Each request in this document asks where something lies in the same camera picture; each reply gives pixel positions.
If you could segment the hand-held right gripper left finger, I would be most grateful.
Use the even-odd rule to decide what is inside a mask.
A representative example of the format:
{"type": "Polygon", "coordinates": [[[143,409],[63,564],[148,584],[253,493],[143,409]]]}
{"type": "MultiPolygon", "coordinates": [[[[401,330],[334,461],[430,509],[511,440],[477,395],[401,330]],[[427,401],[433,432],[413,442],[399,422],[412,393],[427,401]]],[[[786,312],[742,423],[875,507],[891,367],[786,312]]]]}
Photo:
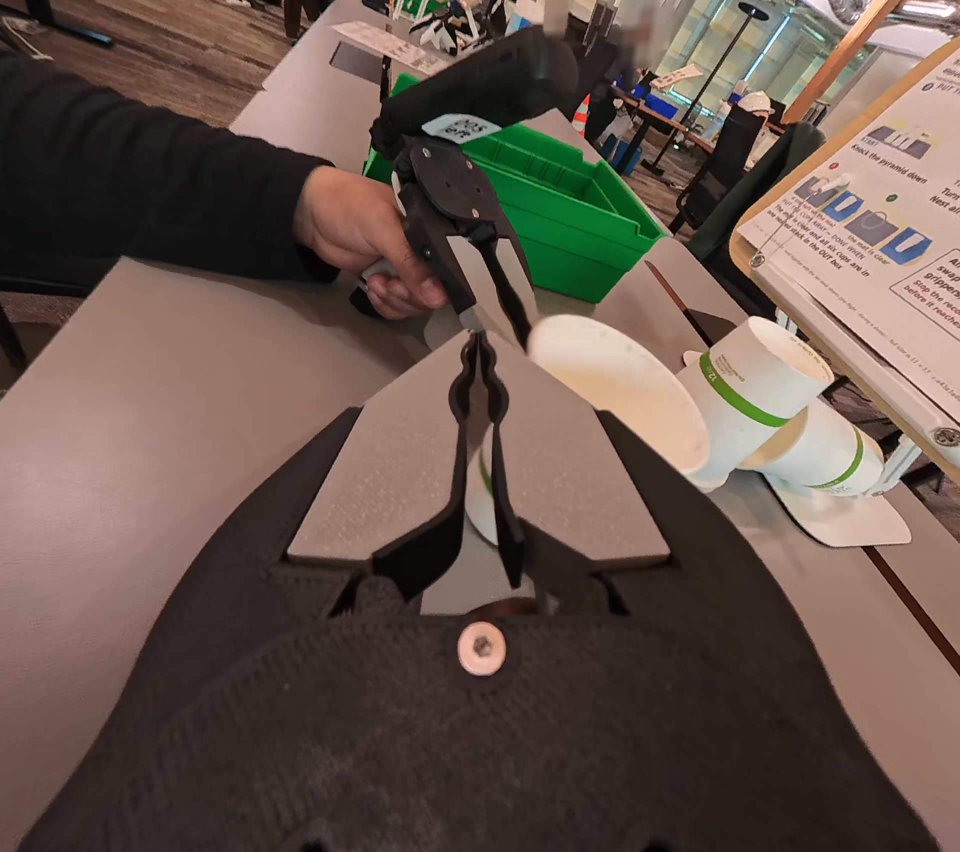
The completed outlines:
{"type": "Polygon", "coordinates": [[[321,434],[337,455],[288,546],[291,561],[385,577],[405,599],[451,568],[478,338],[459,333],[321,434]]]}

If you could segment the wooden display board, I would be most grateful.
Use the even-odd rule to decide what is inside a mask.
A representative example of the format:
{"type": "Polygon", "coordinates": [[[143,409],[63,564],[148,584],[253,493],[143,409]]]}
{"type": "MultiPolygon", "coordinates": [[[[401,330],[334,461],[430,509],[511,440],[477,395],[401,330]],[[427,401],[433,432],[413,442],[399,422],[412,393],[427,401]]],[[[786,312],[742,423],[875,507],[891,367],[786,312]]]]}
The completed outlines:
{"type": "MultiPolygon", "coordinates": [[[[946,45],[949,45],[950,43],[952,43],[952,42],[955,41],[955,40],[958,41],[958,45],[959,45],[959,40],[958,40],[958,39],[954,39],[954,40],[952,40],[951,42],[949,42],[949,43],[946,44],[946,45]]],[[[855,129],[855,122],[856,122],[859,118],[865,117],[865,116],[868,114],[868,112],[872,109],[872,107],[877,106],[877,105],[880,105],[880,104],[883,102],[884,98],[888,97],[892,92],[894,92],[894,91],[900,91],[900,90],[903,88],[903,86],[906,84],[906,77],[904,77],[903,79],[901,79],[901,80],[895,85],[895,87],[894,87],[892,90],[889,90],[889,91],[883,93],[882,96],[879,98],[878,101],[876,101],[873,105],[871,105],[863,114],[859,115],[858,118],[856,118],[856,119],[855,119],[854,121],[852,121],[849,125],[847,125],[846,128],[844,128],[841,132],[839,132],[838,134],[836,134],[836,135],[835,135],[833,138],[831,138],[827,143],[831,142],[835,137],[837,137],[837,136],[839,136],[839,135],[843,135],[843,134],[845,134],[845,133],[850,133],[850,132],[852,132],[852,131],[855,129]]],[[[820,149],[819,149],[814,155],[812,155],[809,159],[805,160],[796,170],[794,170],[794,171],[791,172],[789,175],[787,175],[782,182],[780,182],[778,185],[774,186],[774,187],[771,189],[771,191],[770,191],[766,196],[764,196],[763,199],[775,197],[775,195],[776,195],[776,189],[777,189],[779,186],[781,186],[781,185],[783,185],[783,184],[786,184],[787,178],[788,178],[789,176],[791,176],[792,174],[794,174],[794,173],[797,172],[798,170],[805,171],[805,170],[808,169],[811,165],[813,165],[814,162],[813,162],[813,160],[812,160],[812,157],[815,156],[815,155],[817,155],[817,154],[819,154],[820,151],[824,148],[824,146],[823,146],[822,148],[820,148],[820,149]]],[[[736,230],[737,230],[737,228],[738,228],[738,225],[740,225],[744,220],[749,219],[750,217],[753,216],[752,209],[754,208],[755,205],[753,205],[753,206],[750,208],[750,210],[748,210],[748,211],[744,214],[744,216],[741,218],[741,220],[739,221],[739,223],[738,223],[737,226],[735,227],[735,229],[734,229],[734,231],[733,231],[733,234],[732,234],[732,236],[731,236],[731,238],[730,238],[729,244],[728,244],[728,249],[729,249],[729,253],[730,253],[731,260],[732,260],[732,262],[734,263],[734,265],[735,265],[737,268],[738,268],[738,263],[737,263],[737,261],[736,261],[736,255],[743,255],[743,254],[745,254],[745,253],[750,253],[750,254],[751,254],[751,253],[754,252],[754,250],[753,250],[745,241],[743,241],[743,240],[741,240],[741,239],[738,239],[738,238],[736,237],[736,230]]],[[[830,359],[830,361],[842,372],[843,375],[845,375],[845,374],[843,373],[843,371],[842,371],[831,359],[830,359]]],[[[903,434],[904,439],[906,440],[906,442],[907,442],[908,444],[910,444],[910,445],[915,446],[915,447],[918,449],[918,451],[922,453],[922,451],[920,450],[920,448],[919,448],[908,436],[906,436],[902,430],[901,430],[901,432],[902,432],[902,434],[903,434]]],[[[954,483],[958,483],[958,481],[957,481],[957,482],[954,481],[954,478],[953,478],[953,476],[952,476],[951,474],[945,473],[943,470],[942,470],[942,472],[943,472],[946,476],[948,476],[954,483]]]]}

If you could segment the green plastic bin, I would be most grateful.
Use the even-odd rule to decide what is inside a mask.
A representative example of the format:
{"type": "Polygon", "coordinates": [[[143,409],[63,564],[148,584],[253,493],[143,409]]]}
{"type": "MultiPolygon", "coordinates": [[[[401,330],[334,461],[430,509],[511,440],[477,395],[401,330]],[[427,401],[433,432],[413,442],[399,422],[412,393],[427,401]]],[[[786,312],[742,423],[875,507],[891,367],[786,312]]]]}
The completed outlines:
{"type": "MultiPolygon", "coordinates": [[[[390,95],[422,82],[401,74],[390,95]]],[[[540,133],[528,119],[463,146],[486,172],[513,226],[534,286],[598,304],[666,233],[611,166],[540,133]]],[[[368,179],[390,186],[369,147],[368,179]]]]}

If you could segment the dark green chair back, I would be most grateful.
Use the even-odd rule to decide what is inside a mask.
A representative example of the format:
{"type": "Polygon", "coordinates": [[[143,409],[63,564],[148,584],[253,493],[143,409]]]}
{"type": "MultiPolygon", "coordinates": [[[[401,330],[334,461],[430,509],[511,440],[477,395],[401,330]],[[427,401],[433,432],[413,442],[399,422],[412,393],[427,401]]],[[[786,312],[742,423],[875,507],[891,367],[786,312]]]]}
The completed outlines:
{"type": "Polygon", "coordinates": [[[734,227],[742,216],[825,142],[825,135],[811,123],[801,121],[788,125],[686,243],[690,254],[706,262],[717,250],[727,250],[734,227]]]}

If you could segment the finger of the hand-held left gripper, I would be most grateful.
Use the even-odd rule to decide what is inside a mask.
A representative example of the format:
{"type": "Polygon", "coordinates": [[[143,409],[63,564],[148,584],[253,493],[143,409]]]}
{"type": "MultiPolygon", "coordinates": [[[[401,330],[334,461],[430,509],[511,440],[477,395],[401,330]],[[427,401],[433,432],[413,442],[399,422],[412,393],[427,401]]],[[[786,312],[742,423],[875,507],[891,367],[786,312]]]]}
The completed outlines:
{"type": "Polygon", "coordinates": [[[512,244],[498,244],[495,261],[502,274],[495,279],[498,298],[519,342],[527,342],[537,323],[537,302],[522,256],[512,244]]]}
{"type": "Polygon", "coordinates": [[[494,332],[517,348],[524,349],[522,333],[501,303],[494,276],[481,252],[465,238],[450,238],[448,244],[462,272],[463,287],[473,302],[457,312],[462,327],[475,332],[494,332]]]}

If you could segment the white paper cup green band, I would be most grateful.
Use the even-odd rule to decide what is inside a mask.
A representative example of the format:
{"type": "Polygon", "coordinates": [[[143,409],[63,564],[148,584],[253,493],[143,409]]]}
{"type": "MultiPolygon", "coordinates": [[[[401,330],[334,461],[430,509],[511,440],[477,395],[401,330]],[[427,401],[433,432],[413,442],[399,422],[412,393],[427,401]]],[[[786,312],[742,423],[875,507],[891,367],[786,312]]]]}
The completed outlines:
{"type": "MultiPolygon", "coordinates": [[[[598,413],[611,413],[685,480],[706,464],[710,441],[700,410],[666,365],[624,333],[591,318],[553,316],[534,327],[524,355],[598,413]]],[[[495,546],[480,449],[467,469],[465,512],[495,546]]]]}
{"type": "Polygon", "coordinates": [[[750,317],[677,374],[701,412],[709,440],[705,465],[691,475],[702,491],[730,473],[786,426],[834,373],[820,354],[779,324],[750,317]]]}
{"type": "Polygon", "coordinates": [[[780,427],[739,465],[798,489],[834,497],[864,495],[880,480],[879,444],[817,399],[780,427]]]}

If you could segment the black floor lamp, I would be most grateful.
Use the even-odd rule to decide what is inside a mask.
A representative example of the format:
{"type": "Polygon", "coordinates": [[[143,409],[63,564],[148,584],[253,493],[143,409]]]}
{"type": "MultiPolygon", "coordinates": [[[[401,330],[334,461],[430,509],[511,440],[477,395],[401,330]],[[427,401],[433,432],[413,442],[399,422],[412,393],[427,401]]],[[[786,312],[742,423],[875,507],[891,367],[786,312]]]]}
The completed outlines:
{"type": "Polygon", "coordinates": [[[749,24],[751,24],[754,21],[765,22],[769,19],[769,15],[766,11],[745,1],[741,1],[738,3],[738,10],[743,14],[744,19],[740,24],[736,33],[733,35],[733,37],[727,44],[722,55],[719,57],[714,68],[712,69],[708,77],[704,80],[701,89],[698,90],[696,96],[691,100],[686,112],[684,113],[682,118],[678,121],[678,130],[674,130],[669,134],[668,138],[666,138],[666,141],[663,147],[661,148],[659,153],[656,155],[654,160],[652,161],[644,160],[641,162],[641,165],[644,168],[646,168],[648,171],[650,171],[655,177],[660,178],[664,175],[665,171],[661,168],[662,159],[664,158],[666,152],[669,150],[670,146],[674,143],[678,135],[680,135],[681,133],[685,133],[689,130],[691,115],[698,109],[701,99],[703,98],[704,94],[707,92],[708,88],[714,81],[714,78],[716,77],[720,68],[726,62],[726,59],[729,57],[730,53],[732,53],[732,51],[738,44],[741,36],[746,31],[749,24]]]}

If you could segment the printed paper sheet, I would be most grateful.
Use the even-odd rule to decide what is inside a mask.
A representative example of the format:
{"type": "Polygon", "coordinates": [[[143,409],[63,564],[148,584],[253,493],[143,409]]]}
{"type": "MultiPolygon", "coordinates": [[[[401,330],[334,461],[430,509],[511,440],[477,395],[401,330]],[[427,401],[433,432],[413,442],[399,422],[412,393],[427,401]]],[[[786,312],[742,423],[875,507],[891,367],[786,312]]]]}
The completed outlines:
{"type": "Polygon", "coordinates": [[[438,62],[423,48],[379,29],[364,21],[350,21],[333,25],[334,31],[366,49],[390,58],[402,66],[411,67],[426,74],[433,74],[438,62]]]}

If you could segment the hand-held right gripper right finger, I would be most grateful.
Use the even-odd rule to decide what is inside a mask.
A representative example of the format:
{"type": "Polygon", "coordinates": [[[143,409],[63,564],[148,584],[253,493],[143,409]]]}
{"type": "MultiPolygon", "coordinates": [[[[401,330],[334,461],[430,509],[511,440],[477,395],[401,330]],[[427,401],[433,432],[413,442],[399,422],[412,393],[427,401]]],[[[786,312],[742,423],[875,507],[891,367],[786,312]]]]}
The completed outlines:
{"type": "Polygon", "coordinates": [[[664,535],[600,414],[493,332],[480,334],[481,474],[510,584],[545,589],[664,563],[664,535]]]}

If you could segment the person's left forearm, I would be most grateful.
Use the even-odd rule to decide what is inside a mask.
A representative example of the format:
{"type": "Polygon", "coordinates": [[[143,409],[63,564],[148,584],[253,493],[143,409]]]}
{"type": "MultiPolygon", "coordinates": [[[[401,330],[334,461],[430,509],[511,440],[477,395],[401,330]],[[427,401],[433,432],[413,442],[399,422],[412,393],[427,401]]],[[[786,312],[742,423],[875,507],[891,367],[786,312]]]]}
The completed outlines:
{"type": "Polygon", "coordinates": [[[90,289],[129,257],[333,282],[339,270],[293,236],[324,164],[4,52],[2,276],[90,289]]]}

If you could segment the white hand tool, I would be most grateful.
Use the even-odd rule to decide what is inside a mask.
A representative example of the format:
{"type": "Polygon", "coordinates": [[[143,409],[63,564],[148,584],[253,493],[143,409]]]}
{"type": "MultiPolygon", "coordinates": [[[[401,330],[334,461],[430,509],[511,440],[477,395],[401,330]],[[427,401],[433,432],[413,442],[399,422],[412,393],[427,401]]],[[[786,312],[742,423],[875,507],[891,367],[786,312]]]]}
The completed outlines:
{"type": "Polygon", "coordinates": [[[411,36],[418,34],[420,46],[431,45],[438,52],[457,57],[481,41],[479,27],[470,15],[456,16],[449,8],[418,21],[411,36]]]}

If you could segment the white sheet holder bar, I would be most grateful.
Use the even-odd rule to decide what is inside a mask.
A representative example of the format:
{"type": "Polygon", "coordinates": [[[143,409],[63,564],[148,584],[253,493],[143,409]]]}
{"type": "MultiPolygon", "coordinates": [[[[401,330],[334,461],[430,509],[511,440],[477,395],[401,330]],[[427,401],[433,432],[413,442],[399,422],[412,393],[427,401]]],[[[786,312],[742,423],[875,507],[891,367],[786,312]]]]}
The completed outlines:
{"type": "Polygon", "coordinates": [[[958,419],[833,316],[759,252],[736,255],[738,268],[831,359],[931,461],[958,481],[958,419]]]}

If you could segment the person's left hand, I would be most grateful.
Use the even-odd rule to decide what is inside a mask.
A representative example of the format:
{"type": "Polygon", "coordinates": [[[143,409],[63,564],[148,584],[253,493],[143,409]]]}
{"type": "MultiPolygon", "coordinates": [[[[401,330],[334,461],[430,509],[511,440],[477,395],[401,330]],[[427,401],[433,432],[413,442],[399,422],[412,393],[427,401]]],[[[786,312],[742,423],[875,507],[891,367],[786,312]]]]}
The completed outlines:
{"type": "Polygon", "coordinates": [[[424,316],[449,302],[440,281],[409,245],[390,186],[320,166],[304,183],[292,228],[297,244],[356,277],[385,260],[392,274],[366,279],[366,296],[386,319],[424,316]]]}

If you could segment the printed instruction sheet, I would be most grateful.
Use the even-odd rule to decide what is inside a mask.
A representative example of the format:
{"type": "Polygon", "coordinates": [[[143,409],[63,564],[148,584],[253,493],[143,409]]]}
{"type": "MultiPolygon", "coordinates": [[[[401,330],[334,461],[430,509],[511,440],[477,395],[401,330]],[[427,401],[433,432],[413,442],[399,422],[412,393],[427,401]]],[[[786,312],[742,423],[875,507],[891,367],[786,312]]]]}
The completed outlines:
{"type": "Polygon", "coordinates": [[[735,236],[958,420],[958,41],[905,81],[735,236]]]}

